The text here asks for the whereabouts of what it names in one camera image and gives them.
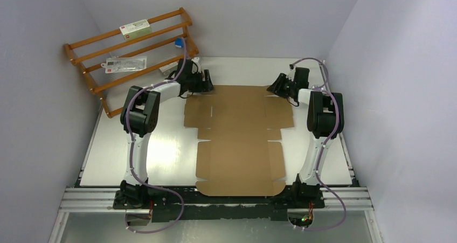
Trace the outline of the brown cardboard box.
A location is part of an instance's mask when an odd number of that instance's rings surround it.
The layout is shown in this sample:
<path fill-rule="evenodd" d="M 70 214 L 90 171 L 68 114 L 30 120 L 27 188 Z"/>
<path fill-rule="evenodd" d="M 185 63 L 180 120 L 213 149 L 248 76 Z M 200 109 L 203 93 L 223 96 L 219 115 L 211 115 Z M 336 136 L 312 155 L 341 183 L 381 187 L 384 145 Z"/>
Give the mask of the brown cardboard box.
<path fill-rule="evenodd" d="M 196 188 L 210 197 L 269 197 L 286 187 L 281 130 L 293 110 L 264 86 L 219 85 L 186 100 L 184 125 L 197 129 Z"/>

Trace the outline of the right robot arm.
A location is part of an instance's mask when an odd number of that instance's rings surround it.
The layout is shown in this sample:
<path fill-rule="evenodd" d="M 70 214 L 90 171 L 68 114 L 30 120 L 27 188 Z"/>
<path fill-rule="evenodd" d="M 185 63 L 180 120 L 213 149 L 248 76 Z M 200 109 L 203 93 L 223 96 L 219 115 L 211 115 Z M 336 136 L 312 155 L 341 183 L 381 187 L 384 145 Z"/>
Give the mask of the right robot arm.
<path fill-rule="evenodd" d="M 297 106 L 308 101 L 307 129 L 311 133 L 304 164 L 292 184 L 291 201 L 305 207 L 320 198 L 323 186 L 321 171 L 334 139 L 344 128 L 343 94 L 325 88 L 309 88 L 308 68 L 290 65 L 292 77 L 280 73 L 267 88 L 284 99 L 292 99 Z"/>

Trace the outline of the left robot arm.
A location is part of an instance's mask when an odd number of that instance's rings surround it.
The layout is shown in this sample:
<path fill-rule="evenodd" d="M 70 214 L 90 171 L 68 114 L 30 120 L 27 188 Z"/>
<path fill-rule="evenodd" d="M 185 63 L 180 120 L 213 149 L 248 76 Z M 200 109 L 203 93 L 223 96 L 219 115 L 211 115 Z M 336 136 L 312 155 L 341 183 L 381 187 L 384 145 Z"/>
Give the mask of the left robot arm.
<path fill-rule="evenodd" d="M 170 189 L 148 184 L 147 154 L 149 139 L 158 123 L 160 103 L 190 94 L 214 89 L 209 70 L 201 67 L 201 58 L 182 58 L 177 70 L 165 80 L 149 87 L 130 87 L 120 121 L 127 134 L 126 172 L 116 192 L 116 210 L 143 209 L 166 204 Z"/>

